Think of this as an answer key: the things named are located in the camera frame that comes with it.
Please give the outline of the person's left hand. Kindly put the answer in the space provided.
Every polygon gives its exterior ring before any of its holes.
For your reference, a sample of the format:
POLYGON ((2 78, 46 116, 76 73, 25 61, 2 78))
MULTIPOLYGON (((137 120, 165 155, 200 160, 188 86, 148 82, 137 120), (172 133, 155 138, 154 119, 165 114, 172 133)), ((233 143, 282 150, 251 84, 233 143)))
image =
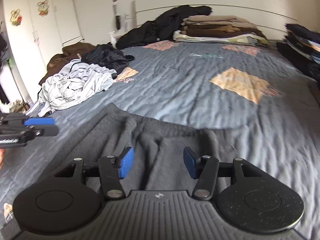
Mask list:
POLYGON ((4 156, 5 156, 5 149, 0 149, 0 168, 3 165, 4 156))

